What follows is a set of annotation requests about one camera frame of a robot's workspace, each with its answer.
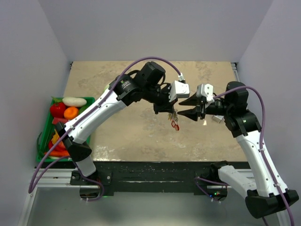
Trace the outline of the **key bunch with red carabiner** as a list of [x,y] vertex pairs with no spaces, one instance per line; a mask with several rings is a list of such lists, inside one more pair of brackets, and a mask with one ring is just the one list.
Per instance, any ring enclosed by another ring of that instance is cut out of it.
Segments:
[[177,116],[176,111],[174,111],[173,113],[168,114],[168,120],[171,122],[171,126],[175,131],[180,130],[180,127],[179,127],[179,124],[178,124],[178,116]]

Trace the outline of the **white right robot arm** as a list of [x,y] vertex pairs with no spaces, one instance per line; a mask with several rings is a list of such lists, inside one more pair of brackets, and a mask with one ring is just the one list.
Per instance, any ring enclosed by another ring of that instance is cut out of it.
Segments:
[[209,115],[220,115],[232,136],[239,143],[253,172],[254,181],[240,174],[226,161],[212,164],[210,181],[215,185],[229,185],[245,200],[246,207],[254,218],[289,210],[299,200],[295,190],[290,190],[280,177],[266,148],[263,134],[265,116],[259,122],[247,108],[249,86],[231,81],[226,91],[214,95],[213,86],[201,84],[197,92],[180,105],[192,109],[180,111],[193,121]]

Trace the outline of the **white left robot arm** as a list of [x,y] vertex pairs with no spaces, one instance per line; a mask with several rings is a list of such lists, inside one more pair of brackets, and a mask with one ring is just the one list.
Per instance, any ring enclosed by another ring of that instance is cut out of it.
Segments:
[[174,111],[178,100],[175,88],[178,81],[165,82],[165,76],[165,69],[153,61],[147,62],[141,70],[125,70],[84,112],[65,124],[59,122],[55,125],[59,140],[87,185],[97,181],[97,172],[92,149],[86,140],[108,118],[140,100],[153,104],[155,113]]

